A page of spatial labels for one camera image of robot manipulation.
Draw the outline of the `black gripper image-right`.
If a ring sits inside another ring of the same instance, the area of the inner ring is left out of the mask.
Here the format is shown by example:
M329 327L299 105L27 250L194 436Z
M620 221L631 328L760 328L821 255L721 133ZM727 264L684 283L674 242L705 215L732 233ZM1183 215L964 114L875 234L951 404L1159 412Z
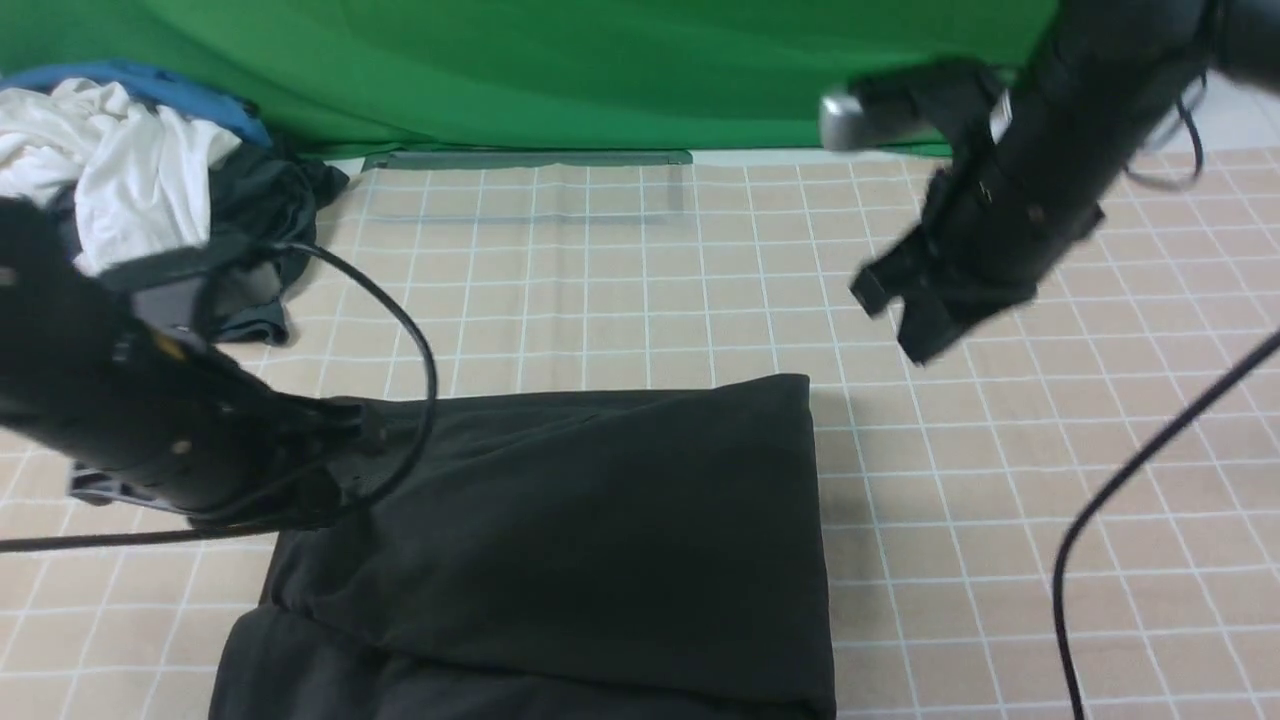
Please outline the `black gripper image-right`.
M865 264L850 292L868 316L901 305L897 343L918 366L983 320L1028 302L1105 214L1101 199L1140 143L1124 110L1004 95L925 234Z

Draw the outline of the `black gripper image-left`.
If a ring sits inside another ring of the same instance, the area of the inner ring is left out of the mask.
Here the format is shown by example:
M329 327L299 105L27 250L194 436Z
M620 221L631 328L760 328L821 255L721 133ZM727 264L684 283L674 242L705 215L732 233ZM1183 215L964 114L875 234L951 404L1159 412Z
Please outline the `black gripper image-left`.
M72 462L68 497L196 527L305 521L332 509L319 451L385 451L369 398L270 391L137 320L3 342L3 427Z

